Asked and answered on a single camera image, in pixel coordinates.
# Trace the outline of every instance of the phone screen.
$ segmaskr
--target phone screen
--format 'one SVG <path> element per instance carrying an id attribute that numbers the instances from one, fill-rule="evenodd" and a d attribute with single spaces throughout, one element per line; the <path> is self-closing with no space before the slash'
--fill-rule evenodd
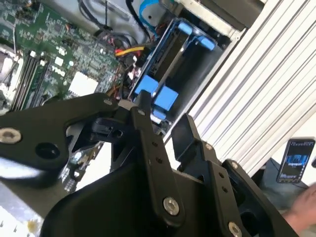
<path id="1" fill-rule="evenodd" d="M 276 181 L 299 183 L 315 145 L 314 139 L 290 139 L 287 143 Z"/>

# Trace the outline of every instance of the ribbed metal panel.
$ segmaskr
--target ribbed metal panel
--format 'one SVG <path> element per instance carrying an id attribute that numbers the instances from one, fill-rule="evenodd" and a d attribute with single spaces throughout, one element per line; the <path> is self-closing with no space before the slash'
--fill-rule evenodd
<path id="1" fill-rule="evenodd" d="M 210 73 L 189 114 L 220 160 L 233 158 L 253 175 L 316 112 L 315 16 L 314 0 L 269 0 Z M 171 141 L 166 148 L 172 157 Z"/>

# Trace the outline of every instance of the motherboard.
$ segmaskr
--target motherboard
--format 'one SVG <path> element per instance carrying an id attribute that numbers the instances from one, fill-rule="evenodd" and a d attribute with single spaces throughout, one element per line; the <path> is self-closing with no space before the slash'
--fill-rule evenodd
<path id="1" fill-rule="evenodd" d="M 39 2 L 0 2 L 0 43 L 23 59 L 11 111 L 105 93 L 120 81 L 110 45 Z"/>

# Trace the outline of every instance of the chip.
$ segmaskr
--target chip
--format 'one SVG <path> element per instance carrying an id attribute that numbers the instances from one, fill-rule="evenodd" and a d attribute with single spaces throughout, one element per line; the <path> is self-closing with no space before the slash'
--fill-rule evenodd
<path id="1" fill-rule="evenodd" d="M 56 24 L 54 28 L 55 28 L 55 31 L 57 32 L 61 31 L 61 25 Z"/>
<path id="2" fill-rule="evenodd" d="M 85 47 L 83 47 L 82 51 L 83 51 L 83 53 L 88 54 L 90 52 L 90 48 L 85 46 Z"/>

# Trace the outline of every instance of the silver screw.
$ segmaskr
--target silver screw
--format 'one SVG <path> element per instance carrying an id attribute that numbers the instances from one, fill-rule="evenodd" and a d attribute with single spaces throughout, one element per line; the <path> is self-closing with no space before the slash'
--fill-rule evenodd
<path id="1" fill-rule="evenodd" d="M 238 164 L 237 164 L 236 162 L 232 162 L 232 167 L 233 167 L 234 169 L 237 169 L 237 168 L 238 168 Z"/>
<path id="2" fill-rule="evenodd" d="M 179 214 L 180 207 L 175 199 L 172 197 L 166 197 L 163 200 L 163 208 L 171 215 L 176 216 Z"/>
<path id="3" fill-rule="evenodd" d="M 103 102 L 106 103 L 107 105 L 112 105 L 113 104 L 112 101 L 108 100 L 108 99 L 105 99 Z"/>
<path id="4" fill-rule="evenodd" d="M 138 110 L 138 113 L 140 114 L 140 115 L 145 115 L 145 112 L 144 111 L 142 111 L 142 110 Z"/>
<path id="5" fill-rule="evenodd" d="M 234 222 L 228 223 L 228 228 L 234 237 L 242 237 L 241 230 Z"/>
<path id="6" fill-rule="evenodd" d="M 212 147 L 210 144 L 208 144 L 208 143 L 207 143 L 205 146 L 206 146 L 206 148 L 207 148 L 208 150 L 212 150 L 212 149 L 213 149 L 213 147 Z"/>
<path id="7" fill-rule="evenodd" d="M 22 135 L 20 131 L 12 128 L 5 127 L 0 129 L 0 143 L 15 144 L 21 141 Z"/>

